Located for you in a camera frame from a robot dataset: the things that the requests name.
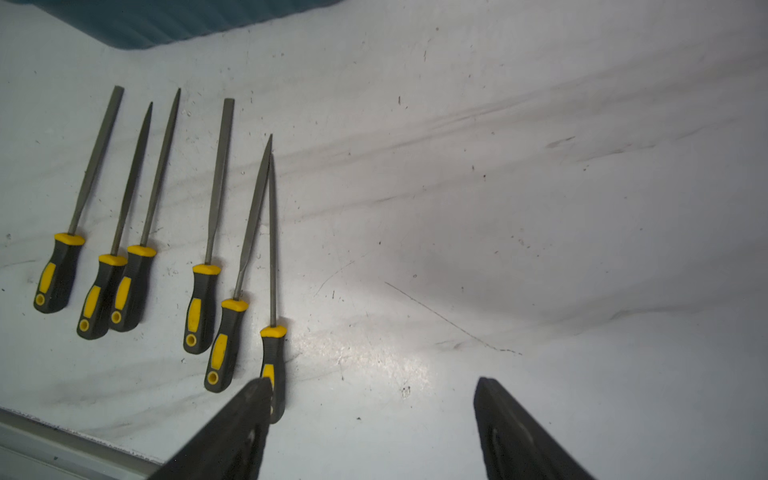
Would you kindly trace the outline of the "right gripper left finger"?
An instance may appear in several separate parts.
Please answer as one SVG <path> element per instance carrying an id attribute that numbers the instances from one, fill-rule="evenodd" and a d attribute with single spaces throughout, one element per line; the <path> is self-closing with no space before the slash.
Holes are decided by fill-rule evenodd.
<path id="1" fill-rule="evenodd" d="M 271 382 L 247 383 L 152 479 L 256 479 L 269 430 Z"/>

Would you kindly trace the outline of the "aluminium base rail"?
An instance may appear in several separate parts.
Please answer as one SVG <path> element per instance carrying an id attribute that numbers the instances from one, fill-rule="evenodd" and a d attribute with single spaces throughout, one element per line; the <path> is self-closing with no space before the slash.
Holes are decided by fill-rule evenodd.
<path id="1" fill-rule="evenodd" d="M 147 479 L 159 468 L 147 458 L 1 411 L 3 479 Z"/>

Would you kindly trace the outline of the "teal storage box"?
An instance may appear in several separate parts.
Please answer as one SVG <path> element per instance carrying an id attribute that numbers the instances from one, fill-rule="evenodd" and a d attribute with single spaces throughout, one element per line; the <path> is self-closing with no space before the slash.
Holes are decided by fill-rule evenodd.
<path id="1" fill-rule="evenodd" d="M 107 46 L 144 50 L 336 3 L 336 0 L 51 0 L 23 4 Z"/>

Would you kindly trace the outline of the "file tool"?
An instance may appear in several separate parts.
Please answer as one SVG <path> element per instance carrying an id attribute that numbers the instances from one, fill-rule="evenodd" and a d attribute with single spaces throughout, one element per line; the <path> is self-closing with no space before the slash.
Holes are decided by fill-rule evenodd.
<path id="1" fill-rule="evenodd" d="M 234 374 L 240 342 L 240 324 L 249 306 L 243 296 L 243 283 L 256 240 L 272 150 L 273 135 L 270 134 L 256 178 L 233 295 L 221 303 L 222 318 L 207 363 L 204 386 L 213 393 L 225 390 L 230 385 Z"/>
<path id="2" fill-rule="evenodd" d="M 34 308 L 45 314 L 64 309 L 70 299 L 78 258 L 85 238 L 77 233 L 79 221 L 95 182 L 114 128 L 124 88 L 116 85 L 111 94 L 89 162 L 85 170 L 75 209 L 66 232 L 54 235 L 53 253 L 43 269 L 34 297 Z"/>
<path id="3" fill-rule="evenodd" d="M 137 245 L 129 246 L 127 249 L 127 265 L 113 301 L 110 314 L 110 328 L 119 332 L 127 332 L 134 329 L 140 322 L 146 305 L 150 270 L 152 262 L 157 255 L 157 250 L 149 245 L 149 237 L 170 157 L 180 97 L 181 89 L 178 88 L 165 128 L 142 235 Z"/>
<path id="4" fill-rule="evenodd" d="M 184 350 L 191 354 L 203 353 L 213 340 L 216 282 L 221 273 L 221 268 L 213 263 L 213 251 L 221 213 L 234 107 L 233 98 L 224 100 L 210 198 L 205 256 L 201 264 L 193 267 L 194 285 L 184 330 Z"/>
<path id="5" fill-rule="evenodd" d="M 127 258 L 119 253 L 120 244 L 145 158 L 152 112 L 153 103 L 150 102 L 142 122 L 133 154 L 112 245 L 108 254 L 103 254 L 98 257 L 99 267 L 97 276 L 85 297 L 78 318 L 77 334 L 86 340 L 94 340 L 107 333 L 107 308 L 113 301 L 120 276 L 128 262 Z"/>
<path id="6" fill-rule="evenodd" d="M 269 158 L 269 276 L 270 276 L 270 318 L 269 325 L 262 329 L 263 345 L 261 376 L 272 384 L 270 422 L 277 423 L 286 408 L 286 362 L 285 340 L 287 328 L 278 323 L 277 315 L 277 195 L 274 156 Z"/>

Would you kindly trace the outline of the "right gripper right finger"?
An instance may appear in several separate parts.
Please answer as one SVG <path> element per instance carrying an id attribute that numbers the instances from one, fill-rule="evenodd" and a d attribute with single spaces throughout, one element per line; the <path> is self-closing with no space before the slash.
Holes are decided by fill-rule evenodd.
<path id="1" fill-rule="evenodd" d="M 478 380 L 473 406 L 488 478 L 592 477 L 497 380 Z"/>

